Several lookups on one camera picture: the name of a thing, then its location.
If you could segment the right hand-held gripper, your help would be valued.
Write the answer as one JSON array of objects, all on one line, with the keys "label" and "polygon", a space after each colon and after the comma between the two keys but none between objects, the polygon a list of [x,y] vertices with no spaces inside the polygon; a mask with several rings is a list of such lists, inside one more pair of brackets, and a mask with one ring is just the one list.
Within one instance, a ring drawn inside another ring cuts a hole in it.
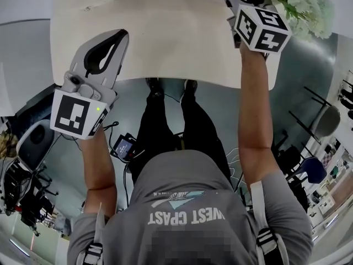
[{"label": "right hand-held gripper", "polygon": [[262,54],[282,52],[292,31],[286,18],[279,14],[272,0],[224,0],[234,16],[227,19],[234,47],[246,44],[249,50]]}]

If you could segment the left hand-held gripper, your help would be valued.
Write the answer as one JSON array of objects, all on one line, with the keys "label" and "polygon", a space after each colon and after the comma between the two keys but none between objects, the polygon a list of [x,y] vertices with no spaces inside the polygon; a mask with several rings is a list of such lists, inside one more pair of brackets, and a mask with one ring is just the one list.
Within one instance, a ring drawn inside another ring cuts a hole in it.
[{"label": "left hand-held gripper", "polygon": [[[72,64],[85,77],[67,71],[61,88],[55,89],[50,128],[78,139],[91,139],[102,125],[118,94],[113,88],[120,73],[129,33],[122,29],[101,33],[77,50]],[[93,82],[87,79],[91,75]]]}]

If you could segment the person's right forearm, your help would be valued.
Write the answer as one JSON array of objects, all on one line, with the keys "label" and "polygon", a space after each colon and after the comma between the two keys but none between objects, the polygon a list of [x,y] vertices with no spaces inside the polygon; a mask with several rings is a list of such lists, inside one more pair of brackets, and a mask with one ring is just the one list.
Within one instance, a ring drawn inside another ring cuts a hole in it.
[{"label": "person's right forearm", "polygon": [[239,146],[269,149],[273,140],[268,71],[263,55],[241,43]]}]

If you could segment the person's left forearm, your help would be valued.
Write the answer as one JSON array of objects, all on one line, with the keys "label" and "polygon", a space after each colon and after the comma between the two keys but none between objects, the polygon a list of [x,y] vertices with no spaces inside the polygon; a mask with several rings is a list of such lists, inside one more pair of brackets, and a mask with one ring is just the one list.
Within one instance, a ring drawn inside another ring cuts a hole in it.
[{"label": "person's left forearm", "polygon": [[80,140],[84,163],[84,180],[88,190],[115,186],[115,170],[104,129],[101,126],[91,139]]}]

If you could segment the person's left black shoe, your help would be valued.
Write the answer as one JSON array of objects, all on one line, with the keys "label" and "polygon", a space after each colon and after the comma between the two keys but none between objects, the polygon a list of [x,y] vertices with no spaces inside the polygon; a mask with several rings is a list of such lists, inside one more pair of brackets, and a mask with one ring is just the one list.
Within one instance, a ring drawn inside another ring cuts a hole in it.
[{"label": "person's left black shoe", "polygon": [[164,90],[158,78],[146,78],[146,83],[154,96],[159,97],[164,95]]}]

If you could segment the person's black shoe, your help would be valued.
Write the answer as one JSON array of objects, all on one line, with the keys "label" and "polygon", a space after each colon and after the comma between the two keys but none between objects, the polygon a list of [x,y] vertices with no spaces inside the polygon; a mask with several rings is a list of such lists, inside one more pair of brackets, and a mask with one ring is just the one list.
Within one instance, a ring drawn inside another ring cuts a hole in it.
[{"label": "person's black shoe", "polygon": [[158,78],[146,78],[146,83],[154,96],[159,97],[164,95],[164,90]]},{"label": "person's black shoe", "polygon": [[194,95],[196,90],[197,90],[197,81],[196,80],[187,79],[184,82],[184,93]]}]

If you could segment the white green flower bouquet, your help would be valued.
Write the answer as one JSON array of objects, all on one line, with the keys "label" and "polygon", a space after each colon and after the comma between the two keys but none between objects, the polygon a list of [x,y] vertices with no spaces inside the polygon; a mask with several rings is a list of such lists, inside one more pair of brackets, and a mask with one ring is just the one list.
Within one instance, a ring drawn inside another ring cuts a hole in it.
[{"label": "white green flower bouquet", "polygon": [[286,12],[286,19],[297,38],[328,39],[333,33],[334,5],[331,0],[277,0]]}]

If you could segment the black device with screen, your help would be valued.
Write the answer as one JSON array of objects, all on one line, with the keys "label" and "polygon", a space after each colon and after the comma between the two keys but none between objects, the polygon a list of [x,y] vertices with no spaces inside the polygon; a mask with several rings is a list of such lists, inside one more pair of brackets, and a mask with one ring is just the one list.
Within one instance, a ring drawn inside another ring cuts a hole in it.
[{"label": "black device with screen", "polygon": [[130,133],[120,135],[110,149],[110,155],[123,163],[129,163],[134,157],[135,145],[136,139]]}]

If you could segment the person's right black shoe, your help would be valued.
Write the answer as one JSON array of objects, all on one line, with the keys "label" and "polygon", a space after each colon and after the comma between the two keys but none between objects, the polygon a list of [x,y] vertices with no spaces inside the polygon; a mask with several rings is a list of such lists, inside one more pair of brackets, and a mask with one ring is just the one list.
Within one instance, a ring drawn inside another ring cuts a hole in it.
[{"label": "person's right black shoe", "polygon": [[187,79],[184,82],[184,93],[194,95],[196,90],[197,90],[197,81],[196,80]]}]

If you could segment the gray white rounded device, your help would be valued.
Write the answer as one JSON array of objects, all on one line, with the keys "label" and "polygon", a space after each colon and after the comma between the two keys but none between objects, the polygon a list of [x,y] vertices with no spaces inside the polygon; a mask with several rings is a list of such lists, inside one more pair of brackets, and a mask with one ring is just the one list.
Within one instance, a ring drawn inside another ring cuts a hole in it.
[{"label": "gray white rounded device", "polygon": [[33,124],[16,146],[19,161],[30,171],[39,168],[55,139],[50,121],[43,119]]}]

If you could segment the person's black trousers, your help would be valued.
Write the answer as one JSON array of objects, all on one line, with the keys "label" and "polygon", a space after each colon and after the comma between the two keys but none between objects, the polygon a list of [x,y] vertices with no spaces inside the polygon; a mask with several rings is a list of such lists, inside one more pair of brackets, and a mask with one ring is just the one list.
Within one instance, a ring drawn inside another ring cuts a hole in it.
[{"label": "person's black trousers", "polygon": [[[230,179],[226,154],[211,118],[196,102],[195,94],[183,93],[180,102],[185,123],[185,149],[208,155],[225,177]],[[180,142],[167,124],[164,95],[157,97],[150,91],[146,103],[136,140],[139,156],[129,163],[134,183],[148,161],[162,153],[175,151]]]}]

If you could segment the yellow plaid cloth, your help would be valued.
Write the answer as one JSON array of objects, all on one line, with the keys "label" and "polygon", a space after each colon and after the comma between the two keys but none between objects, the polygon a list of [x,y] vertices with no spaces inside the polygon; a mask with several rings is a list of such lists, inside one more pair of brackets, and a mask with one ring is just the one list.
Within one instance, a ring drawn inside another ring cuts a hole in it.
[{"label": "yellow plaid cloth", "polygon": [[17,156],[18,138],[16,135],[8,132],[2,131],[0,134],[0,159],[15,158]]}]

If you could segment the black folding stands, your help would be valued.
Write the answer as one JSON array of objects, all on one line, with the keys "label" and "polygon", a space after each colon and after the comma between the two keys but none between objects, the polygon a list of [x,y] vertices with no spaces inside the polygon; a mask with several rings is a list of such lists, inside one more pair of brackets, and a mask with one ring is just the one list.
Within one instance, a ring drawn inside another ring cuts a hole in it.
[{"label": "black folding stands", "polygon": [[4,158],[0,162],[0,214],[19,213],[20,221],[37,237],[37,224],[52,215],[55,208],[47,196],[58,195],[49,190],[52,179],[45,171],[43,163],[31,171],[19,159]]}]

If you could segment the gray chair with black legs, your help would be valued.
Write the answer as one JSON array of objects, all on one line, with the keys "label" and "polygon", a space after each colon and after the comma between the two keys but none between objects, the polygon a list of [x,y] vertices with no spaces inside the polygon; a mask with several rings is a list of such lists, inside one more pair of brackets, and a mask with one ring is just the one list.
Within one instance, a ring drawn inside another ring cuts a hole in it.
[{"label": "gray chair with black legs", "polygon": [[316,92],[306,86],[303,88],[313,95],[312,100],[321,105],[319,112],[309,126],[306,126],[293,112],[289,111],[289,114],[306,133],[321,145],[321,139],[332,135],[338,128],[341,121],[340,112],[336,106],[330,104]]}]

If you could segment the person's gray printed t-shirt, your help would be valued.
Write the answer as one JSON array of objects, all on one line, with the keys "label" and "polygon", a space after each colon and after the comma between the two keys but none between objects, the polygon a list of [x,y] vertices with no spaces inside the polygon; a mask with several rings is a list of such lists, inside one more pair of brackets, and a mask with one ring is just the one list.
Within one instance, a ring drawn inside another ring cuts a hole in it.
[{"label": "person's gray printed t-shirt", "polygon": [[256,265],[259,225],[215,162],[195,150],[162,153],[143,167],[129,207],[97,227],[74,223],[67,264],[78,265],[95,235],[104,265]]}]

